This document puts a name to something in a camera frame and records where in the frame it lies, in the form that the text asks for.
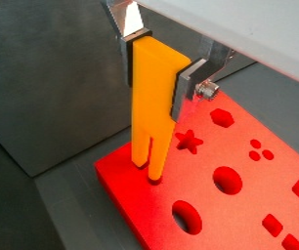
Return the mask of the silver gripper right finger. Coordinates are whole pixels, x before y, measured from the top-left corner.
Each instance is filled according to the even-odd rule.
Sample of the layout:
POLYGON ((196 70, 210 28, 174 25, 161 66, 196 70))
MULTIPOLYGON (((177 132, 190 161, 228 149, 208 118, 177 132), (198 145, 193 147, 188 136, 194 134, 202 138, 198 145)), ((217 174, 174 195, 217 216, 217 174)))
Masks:
POLYGON ((218 86, 210 80, 233 57, 233 50, 213 39, 202 36, 200 54, 201 57, 176 74, 170 107, 170 117, 174 122, 180 120, 185 101, 192 101, 194 96, 209 101, 216 97, 218 86))

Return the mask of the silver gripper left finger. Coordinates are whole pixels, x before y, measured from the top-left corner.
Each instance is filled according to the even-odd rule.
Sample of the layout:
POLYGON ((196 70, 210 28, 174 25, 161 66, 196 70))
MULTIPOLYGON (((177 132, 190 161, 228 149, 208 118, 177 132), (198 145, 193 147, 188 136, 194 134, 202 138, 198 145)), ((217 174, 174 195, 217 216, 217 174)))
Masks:
POLYGON ((145 28, 138 3, 134 0, 99 0, 115 32, 122 57, 125 82, 133 86, 133 42, 152 36, 145 28))

